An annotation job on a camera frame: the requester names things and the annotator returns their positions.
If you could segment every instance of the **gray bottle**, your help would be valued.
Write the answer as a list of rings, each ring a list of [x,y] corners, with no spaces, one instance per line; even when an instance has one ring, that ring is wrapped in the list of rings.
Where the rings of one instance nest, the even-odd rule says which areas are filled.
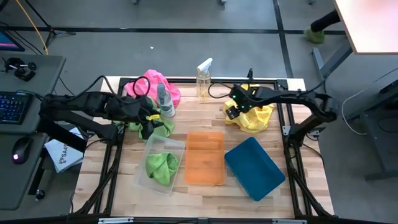
[[[157,101],[159,102],[161,116],[171,118],[175,115],[172,95],[165,89],[163,83],[157,85]]]

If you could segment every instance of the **butcher block tabletop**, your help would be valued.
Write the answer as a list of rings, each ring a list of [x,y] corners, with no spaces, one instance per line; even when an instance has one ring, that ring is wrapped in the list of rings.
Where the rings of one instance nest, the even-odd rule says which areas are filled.
[[[120,77],[108,77],[108,79],[113,90],[117,92]],[[305,89],[302,79],[288,79],[288,84],[289,90]],[[225,153],[227,153],[247,138],[255,137],[286,176],[286,180],[262,200],[255,202],[247,195],[228,166],[225,166],[226,178],[224,185],[186,184],[184,181],[185,158],[183,157],[170,195],[162,195],[151,190],[140,189],[133,185],[133,181],[138,171],[145,144],[138,138],[137,132],[127,130],[124,137],[111,215],[134,217],[294,218],[277,105],[275,104],[268,128],[258,134],[249,134],[241,131],[235,124],[225,124],[226,115],[223,113],[223,104],[229,98],[200,100],[196,97],[196,84],[177,83],[176,85],[181,92],[181,100],[176,107],[176,115],[172,118],[175,128],[169,137],[170,139],[186,142],[187,133],[190,131],[218,131],[224,133],[224,148]],[[105,83],[102,84],[101,91],[109,91]],[[211,89],[212,94],[215,96],[226,94],[228,91],[229,89],[221,85],[215,85]],[[292,105],[292,107],[296,123],[311,115],[310,110],[305,106]],[[287,112],[285,112],[284,117],[287,122]],[[101,118],[95,118],[94,120],[102,124],[110,123],[110,121]],[[97,139],[96,136],[92,137],[89,139],[88,144]],[[319,151],[316,141],[306,138],[304,143]],[[79,209],[88,200],[98,186],[105,149],[106,144],[97,142],[85,152],[73,197],[75,210]],[[304,146],[301,147],[301,154],[308,188],[325,210],[333,214],[328,183],[321,158]],[[109,184],[104,190],[100,211],[103,211],[105,207],[108,189]],[[302,193],[298,186],[297,194],[300,208],[305,211]]]

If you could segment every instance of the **wooden table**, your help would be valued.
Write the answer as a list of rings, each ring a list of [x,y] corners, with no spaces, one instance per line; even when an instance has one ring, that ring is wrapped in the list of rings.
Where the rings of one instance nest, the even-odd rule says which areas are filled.
[[[120,77],[108,77],[116,91]],[[289,89],[305,89],[302,79],[288,80]],[[196,97],[195,84],[177,84],[181,91],[181,102],[176,108],[174,117],[175,129],[170,139],[185,141],[189,131],[221,131],[224,133],[226,152],[248,137],[254,136],[268,155],[287,176],[283,153],[280,124],[275,108],[268,128],[259,134],[240,131],[234,124],[225,124],[222,108],[228,98],[199,101]],[[103,83],[101,91],[109,91]],[[214,86],[214,95],[228,92],[223,86]],[[310,115],[305,106],[293,105],[296,122],[301,122]],[[110,121],[95,118],[99,123]],[[318,143],[305,140],[309,146],[318,149]],[[96,143],[87,149],[76,185],[73,203],[79,209],[93,193],[100,179],[105,144]],[[150,190],[138,189],[132,185],[139,161],[144,151],[144,143],[138,139],[137,132],[127,131],[118,179],[114,195],[112,216],[134,217],[213,217],[213,218],[293,218],[292,199],[289,181],[282,183],[259,202],[250,199],[233,173],[226,169],[226,181],[222,186],[187,185],[184,182],[185,161],[178,171],[173,192],[170,196],[161,195]],[[312,151],[302,147],[302,159],[307,178],[307,185],[325,210],[333,213],[333,207],[326,181],[322,160]],[[298,189],[300,208],[304,211],[302,193]]]
[[[335,0],[348,39],[324,63],[318,48],[313,57],[319,75],[326,78],[354,52],[358,55],[398,54],[398,1]]]

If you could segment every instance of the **computer mouse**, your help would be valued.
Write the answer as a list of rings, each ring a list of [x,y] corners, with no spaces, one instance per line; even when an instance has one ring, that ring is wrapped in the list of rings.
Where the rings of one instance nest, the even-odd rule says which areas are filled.
[[[33,139],[30,137],[23,137],[15,142],[14,147],[12,148],[11,159],[15,164],[23,164],[26,162],[29,157],[30,145],[32,144]]]

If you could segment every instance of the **blue tray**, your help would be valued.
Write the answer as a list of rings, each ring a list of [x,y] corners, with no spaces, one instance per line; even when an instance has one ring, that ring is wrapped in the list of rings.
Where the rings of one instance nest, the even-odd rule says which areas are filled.
[[[248,195],[260,201],[285,181],[285,175],[253,137],[230,150],[225,161]]]

